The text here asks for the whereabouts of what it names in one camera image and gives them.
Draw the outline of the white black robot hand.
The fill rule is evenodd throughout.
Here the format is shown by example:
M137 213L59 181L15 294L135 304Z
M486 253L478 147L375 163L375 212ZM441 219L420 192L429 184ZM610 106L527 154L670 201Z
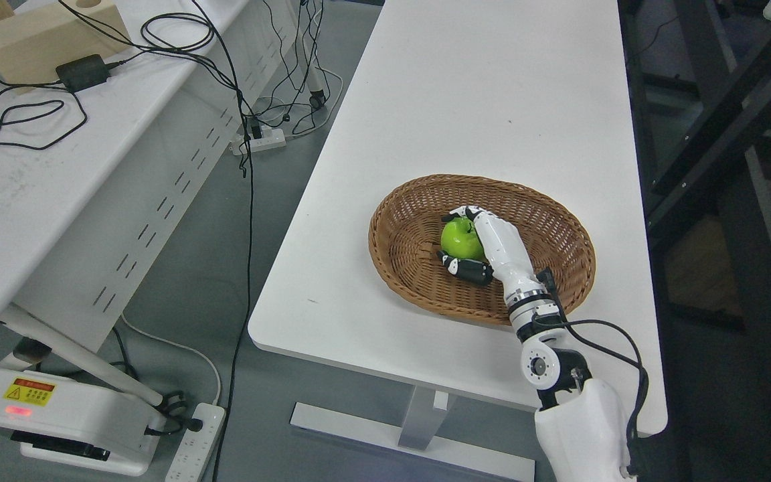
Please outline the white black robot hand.
M458 255L441 242L437 255L443 266L455 277L486 286L495 278L503 286L503 297L509 309L527 304L528 299L547 298L548 290L539 281L518 229L481 206L460 206L441 217L444 223L466 222L465 231L474 232L483 249L481 262Z

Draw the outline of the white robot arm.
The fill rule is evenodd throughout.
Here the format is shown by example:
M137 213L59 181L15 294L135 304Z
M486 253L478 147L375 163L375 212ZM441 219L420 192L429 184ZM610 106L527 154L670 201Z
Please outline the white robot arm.
M636 481L617 391L595 378L553 297L542 289L505 296L521 345L520 368L537 391L535 431L558 481Z

